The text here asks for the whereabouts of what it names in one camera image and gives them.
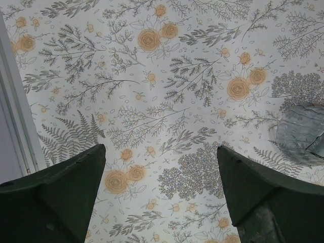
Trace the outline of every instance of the dark green wooden piece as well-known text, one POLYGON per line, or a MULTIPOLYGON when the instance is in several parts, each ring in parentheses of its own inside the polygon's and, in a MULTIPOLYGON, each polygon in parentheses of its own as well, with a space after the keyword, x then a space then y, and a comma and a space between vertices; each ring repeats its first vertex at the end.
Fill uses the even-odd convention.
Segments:
POLYGON ((0 185, 6 243, 84 243, 105 166, 105 146, 0 185))
POLYGON ((286 176, 221 146, 220 175, 242 243, 324 242, 324 187, 286 176))

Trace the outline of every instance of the white door frame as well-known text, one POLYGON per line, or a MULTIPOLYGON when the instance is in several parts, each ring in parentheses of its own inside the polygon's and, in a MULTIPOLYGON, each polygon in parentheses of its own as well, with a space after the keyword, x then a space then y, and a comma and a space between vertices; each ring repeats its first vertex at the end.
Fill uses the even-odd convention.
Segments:
POLYGON ((4 107, 22 174, 25 176, 45 169, 44 154, 7 34, 7 28, 1 15, 0 86, 0 101, 4 107))

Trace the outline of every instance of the floral wallpaper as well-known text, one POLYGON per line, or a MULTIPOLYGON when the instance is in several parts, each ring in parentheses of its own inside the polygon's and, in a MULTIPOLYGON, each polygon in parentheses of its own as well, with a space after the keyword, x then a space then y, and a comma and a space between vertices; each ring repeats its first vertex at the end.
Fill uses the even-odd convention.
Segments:
POLYGON ((221 144, 324 185, 275 141, 287 109, 324 103, 322 1, 0 6, 46 165, 106 145, 86 243, 239 243, 221 144))

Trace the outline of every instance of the fern illustration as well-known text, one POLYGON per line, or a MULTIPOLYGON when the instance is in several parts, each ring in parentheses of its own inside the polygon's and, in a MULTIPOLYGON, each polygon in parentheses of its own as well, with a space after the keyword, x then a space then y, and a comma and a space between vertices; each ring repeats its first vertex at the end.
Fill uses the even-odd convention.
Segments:
POLYGON ((68 77, 65 79, 72 84, 81 73, 92 65, 92 59, 97 52, 105 51, 98 49, 96 44, 88 37, 82 36, 78 27, 65 24, 58 33, 59 39, 54 37, 45 45, 51 49, 43 48, 38 53, 44 56, 44 62, 53 66, 58 58, 65 62, 65 70, 68 77))
POLYGON ((303 167, 289 162, 284 155, 269 150, 253 147, 254 151, 263 159, 260 164, 272 168, 291 177, 297 177, 303 167))
POLYGON ((26 74, 23 82, 24 90, 28 94, 30 90, 35 90, 39 92, 41 90, 47 90, 52 86, 51 81, 57 78, 62 78, 60 75, 60 71, 55 70, 42 70, 40 74, 26 74))
POLYGON ((49 136, 39 134, 38 137, 44 145, 42 149, 48 167, 99 144, 99 136, 105 138, 103 130, 98 127, 93 115, 91 121, 88 122, 79 110, 77 112, 80 117, 79 124, 76 124, 73 120, 56 118, 66 126, 66 129, 42 124, 43 130, 49 136))
POLYGON ((63 15, 73 18, 81 10, 86 12, 91 8, 94 8, 99 1, 100 0, 66 0, 65 2, 59 1, 53 3, 50 8, 45 8, 40 12, 43 16, 49 16, 51 19, 53 19, 58 17, 61 11, 64 11, 65 13, 63 15))

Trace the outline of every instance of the orange rose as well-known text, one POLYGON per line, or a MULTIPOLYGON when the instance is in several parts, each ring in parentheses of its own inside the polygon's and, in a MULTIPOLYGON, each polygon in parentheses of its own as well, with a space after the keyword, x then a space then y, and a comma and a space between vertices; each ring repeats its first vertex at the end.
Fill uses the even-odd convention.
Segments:
POLYGON ((23 36, 17 43, 17 47, 25 52, 30 52, 35 48, 35 39, 31 35, 23 36))
POLYGON ((17 50, 18 50, 17 44, 13 40, 10 40, 10 44, 11 44, 12 51, 14 52, 14 55, 16 56, 17 50))
POLYGON ((20 17, 16 21, 16 26, 18 28, 22 28, 22 27, 25 27, 26 26, 26 23, 27 23, 26 19, 24 17, 20 17))
POLYGON ((154 51, 160 45, 160 37, 156 30, 143 30, 138 36, 138 45, 145 51, 154 51))
POLYGON ((121 158, 123 160, 129 160, 132 157, 133 153, 130 149, 125 149, 123 152, 121 152, 121 158))
POLYGON ((242 64, 247 64, 251 61, 250 55, 247 52, 242 53, 241 57, 239 58, 242 64))
POLYGON ((261 84, 265 80, 265 71, 263 69, 254 69, 250 74, 251 83, 261 84))
POLYGON ((166 13, 166 8, 164 5, 159 5, 157 6, 157 8, 155 9, 155 14, 158 16, 158 17, 161 17, 163 14, 166 13))
POLYGON ((178 34, 178 27, 175 24, 166 24, 162 29, 163 37, 173 38, 178 34))
POLYGON ((229 82, 227 93, 234 100, 242 100, 249 94, 249 85, 244 78, 236 78, 229 82))
POLYGON ((106 178, 106 187, 113 194, 119 194, 126 190, 127 179, 124 173, 120 171, 109 172, 106 178))
POLYGON ((240 243, 240 239, 237 234, 230 234, 228 235, 222 243, 240 243))
POLYGON ((220 242, 215 239, 210 239, 210 240, 205 241, 205 243, 220 243, 220 242))
POLYGON ((228 220, 228 218, 222 218, 221 220, 218 221, 218 226, 219 226, 221 229, 226 228, 228 225, 229 225, 229 220, 228 220))
POLYGON ((142 180, 144 177, 144 168, 141 166, 135 166, 126 173, 126 177, 132 181, 142 180))

